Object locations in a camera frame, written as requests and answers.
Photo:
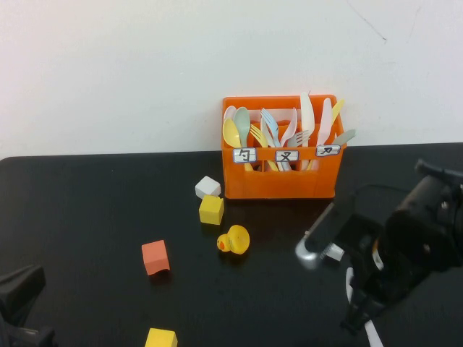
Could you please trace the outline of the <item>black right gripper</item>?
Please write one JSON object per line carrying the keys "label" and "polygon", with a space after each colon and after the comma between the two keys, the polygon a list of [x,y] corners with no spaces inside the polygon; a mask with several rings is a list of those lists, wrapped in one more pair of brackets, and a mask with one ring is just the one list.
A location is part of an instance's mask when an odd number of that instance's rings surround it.
{"label": "black right gripper", "polygon": [[366,317],[373,320],[386,308],[388,288],[383,272],[386,266],[381,269],[373,259],[385,227],[359,213],[339,213],[336,223],[339,229],[336,242],[349,255],[357,286],[364,294],[347,290],[348,307],[341,326],[349,332],[359,332],[365,326]]}

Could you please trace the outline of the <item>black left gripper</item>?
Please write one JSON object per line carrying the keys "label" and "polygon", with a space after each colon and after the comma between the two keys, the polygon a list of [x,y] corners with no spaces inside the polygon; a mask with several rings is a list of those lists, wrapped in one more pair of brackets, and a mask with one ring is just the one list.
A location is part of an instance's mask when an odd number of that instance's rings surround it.
{"label": "black left gripper", "polygon": [[1,316],[10,325],[24,325],[46,285],[43,267],[29,265],[1,276]]}

